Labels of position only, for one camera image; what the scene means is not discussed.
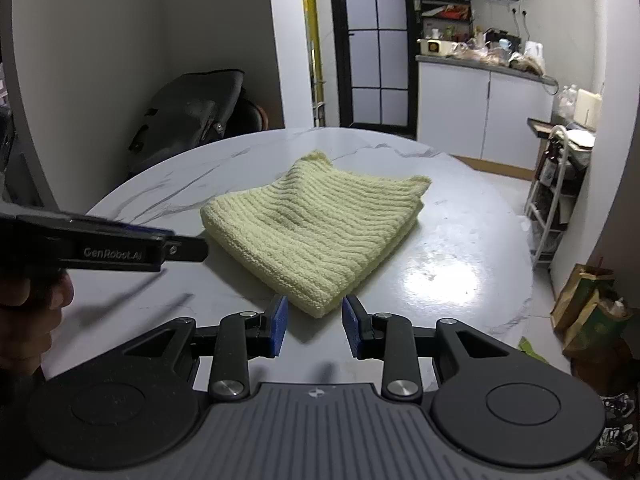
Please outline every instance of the door frame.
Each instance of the door frame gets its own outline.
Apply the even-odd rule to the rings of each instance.
[[[338,83],[338,107],[340,126],[362,128],[377,132],[396,134],[415,139],[418,118],[418,38],[422,33],[420,11],[414,9],[414,0],[405,0],[407,31],[407,70],[408,70],[408,116],[407,126],[389,124],[370,124],[353,122],[353,99],[351,95],[351,56],[349,46],[349,25],[347,21],[347,0],[331,0],[334,19],[335,64]]]

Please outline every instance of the frosted glass panel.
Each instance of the frosted glass panel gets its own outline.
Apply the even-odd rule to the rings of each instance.
[[[376,0],[347,0],[347,23],[351,30],[378,28]]]
[[[380,86],[378,33],[354,30],[349,35],[351,52],[351,86]]]
[[[378,0],[378,27],[406,30],[405,0]]]
[[[384,88],[409,88],[406,32],[380,31],[380,76]]]
[[[408,113],[407,90],[382,91],[382,123],[406,126]]]
[[[380,124],[380,90],[373,88],[354,88],[353,122]]]

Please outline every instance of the yellow towel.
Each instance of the yellow towel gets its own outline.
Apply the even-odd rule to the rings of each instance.
[[[215,197],[200,213],[236,260],[322,317],[410,231],[430,183],[339,171],[316,151],[272,184]]]

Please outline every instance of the kitchen countertop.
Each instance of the kitchen countertop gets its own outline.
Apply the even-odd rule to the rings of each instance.
[[[513,75],[515,77],[521,77],[523,79],[529,79],[531,81],[538,81],[545,85],[550,85],[550,86],[556,85],[555,80],[551,79],[548,76],[540,77],[528,72],[521,72],[520,70],[507,68],[505,66],[489,65],[487,63],[482,63],[480,61],[455,59],[452,57],[423,56],[421,54],[418,54],[418,56],[415,57],[415,60],[422,63],[438,63],[442,65],[463,66],[466,68],[477,68],[479,70],[487,70],[488,72],[498,72],[500,74]]]
[[[220,140],[143,171],[90,214],[135,224],[203,232],[200,206],[211,196],[263,186],[312,150],[340,170],[433,180],[417,226],[356,289],[369,312],[433,327],[453,317],[516,346],[530,314],[529,248],[517,216],[482,175],[437,150],[393,135],[347,128],[271,130]],[[43,370],[52,376],[179,316],[199,326],[228,314],[262,311],[273,291],[213,241],[203,263],[167,262],[160,273],[71,270],[73,303],[63,309]],[[431,359],[422,380],[435,387]],[[195,386],[207,389],[210,358]],[[322,319],[289,310],[280,357],[250,362],[252,383],[380,384],[382,361],[351,357],[340,309]]]

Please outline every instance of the sneaker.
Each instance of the sneaker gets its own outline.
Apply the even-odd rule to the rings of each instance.
[[[605,428],[591,459],[599,460],[620,452],[629,452],[637,445],[638,434],[632,424],[622,428]]]
[[[619,394],[615,397],[600,397],[604,404],[607,420],[615,418],[627,418],[634,412],[636,403],[627,394]]]

